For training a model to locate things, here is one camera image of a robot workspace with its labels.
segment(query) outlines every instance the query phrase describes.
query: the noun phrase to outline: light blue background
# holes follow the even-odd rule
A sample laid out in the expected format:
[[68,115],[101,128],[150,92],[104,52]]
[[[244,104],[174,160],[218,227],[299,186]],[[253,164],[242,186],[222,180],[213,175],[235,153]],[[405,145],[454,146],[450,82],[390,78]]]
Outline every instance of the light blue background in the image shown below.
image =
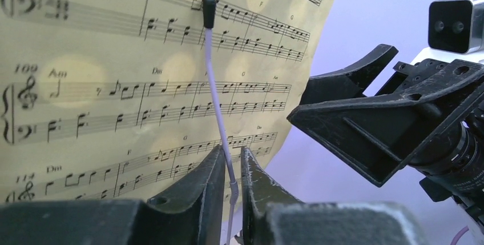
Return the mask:
[[[373,95],[391,76],[397,61],[411,62],[427,47],[428,8],[434,0],[335,0],[326,21],[311,75],[343,68],[380,43],[400,51],[366,91]],[[382,188],[374,187],[323,146],[293,128],[267,172],[305,202],[393,201],[405,205],[418,219],[431,245],[450,244],[465,226],[464,214],[451,201],[433,203],[412,168],[398,172]],[[223,225],[221,240],[225,239]],[[233,234],[242,228],[241,208]],[[459,245],[473,244],[468,232]]]

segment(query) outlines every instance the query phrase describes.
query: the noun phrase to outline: pink cable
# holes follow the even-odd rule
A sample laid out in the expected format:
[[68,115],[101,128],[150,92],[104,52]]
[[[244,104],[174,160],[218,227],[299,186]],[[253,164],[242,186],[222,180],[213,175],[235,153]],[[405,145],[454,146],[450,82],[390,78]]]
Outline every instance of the pink cable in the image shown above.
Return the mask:
[[454,239],[452,239],[452,242],[450,243],[450,245],[457,245],[457,242],[459,242],[459,240],[461,239],[461,237],[469,230],[469,227],[466,226],[464,228],[462,228],[462,230],[460,230],[455,236],[454,236]]

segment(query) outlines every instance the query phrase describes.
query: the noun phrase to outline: screw hole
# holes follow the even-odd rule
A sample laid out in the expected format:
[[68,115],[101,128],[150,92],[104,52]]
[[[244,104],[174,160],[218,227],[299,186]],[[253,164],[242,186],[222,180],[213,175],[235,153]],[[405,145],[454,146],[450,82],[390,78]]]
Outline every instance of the screw hole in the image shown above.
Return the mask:
[[406,95],[405,98],[406,99],[409,99],[411,101],[417,101],[419,100],[420,98],[422,97],[421,94],[410,94],[410,95]]
[[462,75],[464,73],[466,73],[467,71],[469,71],[469,67],[467,66],[461,66],[457,69],[454,70],[454,74],[456,75]]
[[168,202],[168,199],[160,196],[157,198],[150,198],[150,201],[148,202],[151,205],[162,205]]

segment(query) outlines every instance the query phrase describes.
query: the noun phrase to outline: black rubber tip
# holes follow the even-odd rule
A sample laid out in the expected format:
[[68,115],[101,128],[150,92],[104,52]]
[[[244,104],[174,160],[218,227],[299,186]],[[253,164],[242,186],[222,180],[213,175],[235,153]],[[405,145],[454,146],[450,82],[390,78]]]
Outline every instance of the black rubber tip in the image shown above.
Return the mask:
[[215,23],[217,0],[201,0],[201,6],[203,9],[203,26],[206,29],[212,29]]

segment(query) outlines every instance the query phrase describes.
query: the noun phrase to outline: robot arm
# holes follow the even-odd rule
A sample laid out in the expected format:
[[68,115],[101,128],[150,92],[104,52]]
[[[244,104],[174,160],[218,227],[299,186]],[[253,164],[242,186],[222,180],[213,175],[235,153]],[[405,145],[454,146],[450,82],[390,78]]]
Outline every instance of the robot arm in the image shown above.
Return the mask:
[[430,48],[412,63],[397,62],[375,96],[363,91],[395,56],[391,46],[311,77],[288,116],[378,187],[405,166],[415,168],[434,202],[452,197],[467,212],[478,242],[484,242],[483,5],[484,0],[433,2]]

